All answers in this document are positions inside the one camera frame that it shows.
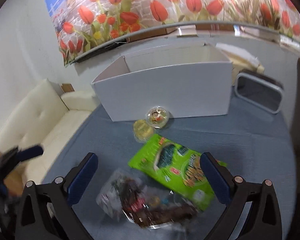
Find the yellow tulip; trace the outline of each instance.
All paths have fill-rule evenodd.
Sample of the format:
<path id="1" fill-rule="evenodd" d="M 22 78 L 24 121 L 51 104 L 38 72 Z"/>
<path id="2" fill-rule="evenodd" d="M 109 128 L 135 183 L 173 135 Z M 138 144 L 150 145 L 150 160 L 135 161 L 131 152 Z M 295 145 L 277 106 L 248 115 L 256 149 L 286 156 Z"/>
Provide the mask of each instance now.
<path id="1" fill-rule="evenodd" d="M 100 32 L 100 31 L 95 32 L 94 35 L 93 35 L 93 37 L 94 37 L 96 40 L 101 39 L 101 38 L 102 38 L 101 32 Z"/>

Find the white cardboard box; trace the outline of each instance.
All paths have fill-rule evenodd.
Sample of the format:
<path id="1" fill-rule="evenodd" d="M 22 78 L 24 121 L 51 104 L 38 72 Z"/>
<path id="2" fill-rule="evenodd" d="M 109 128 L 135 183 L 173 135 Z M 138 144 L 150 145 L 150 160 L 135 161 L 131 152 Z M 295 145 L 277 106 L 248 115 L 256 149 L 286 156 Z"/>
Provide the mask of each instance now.
<path id="1" fill-rule="evenodd" d="M 155 106 L 172 118 L 223 115 L 231 61 L 204 44 L 165 45 L 120 56 L 91 83 L 112 121 L 144 119 Z"/>

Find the green snack package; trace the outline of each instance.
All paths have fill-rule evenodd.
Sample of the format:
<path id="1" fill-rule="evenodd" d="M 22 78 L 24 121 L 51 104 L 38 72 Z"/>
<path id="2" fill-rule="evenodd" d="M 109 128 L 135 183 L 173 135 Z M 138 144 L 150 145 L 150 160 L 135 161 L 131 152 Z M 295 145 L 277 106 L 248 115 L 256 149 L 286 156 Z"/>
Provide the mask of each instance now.
<path id="1" fill-rule="evenodd" d="M 199 152 L 154 134 L 128 165 L 205 210 L 214 193 L 200 168 L 200 156 Z"/>

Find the clear plastic bag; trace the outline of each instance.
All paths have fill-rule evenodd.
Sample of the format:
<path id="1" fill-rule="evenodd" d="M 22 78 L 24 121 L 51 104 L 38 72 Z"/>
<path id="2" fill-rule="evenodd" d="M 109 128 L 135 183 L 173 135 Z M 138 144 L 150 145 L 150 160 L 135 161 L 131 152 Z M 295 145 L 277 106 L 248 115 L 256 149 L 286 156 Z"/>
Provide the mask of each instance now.
<path id="1" fill-rule="evenodd" d="M 191 202 L 170 190 L 148 187 L 139 178 L 115 171 L 96 199 L 111 218 L 125 214 L 142 228 L 162 228 L 184 222 L 197 215 Z"/>

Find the sofa armrest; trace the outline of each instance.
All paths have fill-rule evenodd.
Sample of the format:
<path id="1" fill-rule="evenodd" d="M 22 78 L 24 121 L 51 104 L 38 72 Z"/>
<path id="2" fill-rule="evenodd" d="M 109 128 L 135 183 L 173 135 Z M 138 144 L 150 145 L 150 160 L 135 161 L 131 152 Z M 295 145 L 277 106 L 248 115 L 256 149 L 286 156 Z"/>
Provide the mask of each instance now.
<path id="1" fill-rule="evenodd" d="M 100 100 L 94 92 L 74 91 L 61 96 L 69 110 L 93 111 L 100 105 Z"/>

